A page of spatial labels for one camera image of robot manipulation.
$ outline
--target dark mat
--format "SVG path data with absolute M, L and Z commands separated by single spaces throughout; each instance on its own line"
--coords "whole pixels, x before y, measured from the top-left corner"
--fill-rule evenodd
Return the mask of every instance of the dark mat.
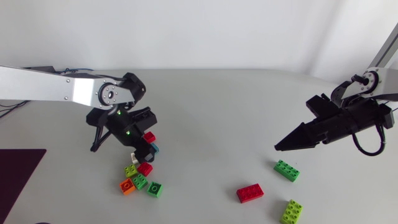
M 0 223 L 4 223 L 46 151 L 46 149 L 0 149 Z

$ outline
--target green lego brick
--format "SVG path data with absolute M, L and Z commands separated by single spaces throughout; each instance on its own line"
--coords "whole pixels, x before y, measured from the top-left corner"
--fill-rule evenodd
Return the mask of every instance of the green lego brick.
M 132 182 L 134 186 L 136 186 L 137 190 L 143 189 L 148 184 L 148 180 L 142 174 L 138 174 L 133 178 Z
M 134 164 L 131 164 L 131 165 L 126 166 L 126 167 L 124 168 L 124 173 L 125 173 L 125 175 L 126 175 L 127 178 L 130 178 L 130 177 L 132 177 L 132 176 L 138 174 L 138 171 L 137 171 L 135 165 L 134 165 Z
M 284 214 L 282 215 L 279 221 L 282 224 L 296 224 L 297 220 L 299 220 L 300 218 L 302 210 L 303 207 L 299 203 L 290 200 Z
M 286 162 L 279 160 L 275 165 L 274 170 L 288 178 L 291 182 L 294 182 L 299 176 L 300 172 L 293 167 L 289 166 Z
M 147 193 L 154 197 L 160 197 L 160 195 L 162 194 L 162 190 L 163 190 L 162 184 L 158 184 L 157 182 L 152 182 L 148 187 Z

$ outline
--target orange lego brick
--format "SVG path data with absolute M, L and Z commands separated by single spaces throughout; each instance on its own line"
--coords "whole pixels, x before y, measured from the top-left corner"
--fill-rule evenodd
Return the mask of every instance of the orange lego brick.
M 124 195 L 129 195 L 131 192 L 133 192 L 136 189 L 136 186 L 132 184 L 130 178 L 127 178 L 125 181 L 121 182 L 119 186 L 120 189 L 122 189 Z

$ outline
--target white table surface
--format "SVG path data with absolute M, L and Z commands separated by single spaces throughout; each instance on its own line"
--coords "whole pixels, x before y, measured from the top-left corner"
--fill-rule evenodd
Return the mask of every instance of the white table surface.
M 267 70 L 132 70 L 158 123 L 159 154 L 148 180 L 160 198 L 124 196 L 119 183 L 131 147 L 113 136 L 90 152 L 95 128 L 89 107 L 29 103 L 0 120 L 2 148 L 45 148 L 6 223 L 278 223 L 290 199 L 304 223 L 394 223 L 398 209 L 398 129 L 386 150 L 362 155 L 350 137 L 315 149 L 279 152 L 274 145 L 314 116 L 313 95 L 336 86 L 304 75 Z M 123 75 L 124 72 L 107 72 Z M 366 149 L 379 146 L 374 129 L 361 132 Z M 273 170 L 285 160 L 301 173 L 291 183 Z M 259 183 L 265 195 L 241 204 L 236 190 Z

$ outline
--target red lego brick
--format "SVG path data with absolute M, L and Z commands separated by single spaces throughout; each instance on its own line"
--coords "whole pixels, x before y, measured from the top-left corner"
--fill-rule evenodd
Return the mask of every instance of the red lego brick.
M 130 178 L 127 178 L 125 181 L 121 182 L 119 186 L 124 195 L 129 195 L 136 189 L 136 186 L 134 186 Z
M 145 133 L 144 135 L 145 141 L 147 141 L 149 144 L 154 142 L 156 140 L 156 137 L 154 134 L 152 134 L 150 131 L 148 133 Z
M 244 187 L 236 191 L 241 203 L 248 202 L 250 200 L 262 197 L 264 192 L 261 190 L 259 184 L 254 184 L 249 187 Z
M 142 163 L 138 168 L 138 172 L 144 175 L 144 177 L 148 176 L 148 174 L 154 169 L 152 165 L 147 162 Z

